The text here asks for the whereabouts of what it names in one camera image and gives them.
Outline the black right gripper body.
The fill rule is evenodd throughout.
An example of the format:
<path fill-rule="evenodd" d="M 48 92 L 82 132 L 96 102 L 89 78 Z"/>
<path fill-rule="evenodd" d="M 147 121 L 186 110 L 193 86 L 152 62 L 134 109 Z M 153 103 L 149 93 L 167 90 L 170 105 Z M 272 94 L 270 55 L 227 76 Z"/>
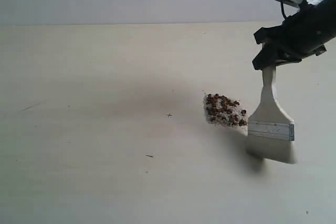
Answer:
<path fill-rule="evenodd" d="M 289 63 L 299 63 L 307 57 L 319 56 L 327 51 L 326 11 L 299 12 L 288 17 L 280 26 L 279 49 L 286 58 L 290 58 Z"/>

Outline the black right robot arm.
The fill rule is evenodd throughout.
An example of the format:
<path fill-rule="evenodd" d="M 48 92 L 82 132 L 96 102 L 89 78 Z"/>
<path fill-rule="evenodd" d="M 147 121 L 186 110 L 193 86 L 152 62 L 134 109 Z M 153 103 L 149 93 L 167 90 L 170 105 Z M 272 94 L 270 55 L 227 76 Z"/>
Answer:
<path fill-rule="evenodd" d="M 299 63 L 327 51 L 325 43 L 335 38 L 335 0 L 322 0 L 287 17 L 281 25 L 262 27 L 254 33 L 262 50 L 252 60 L 255 70 L 272 65 Z"/>

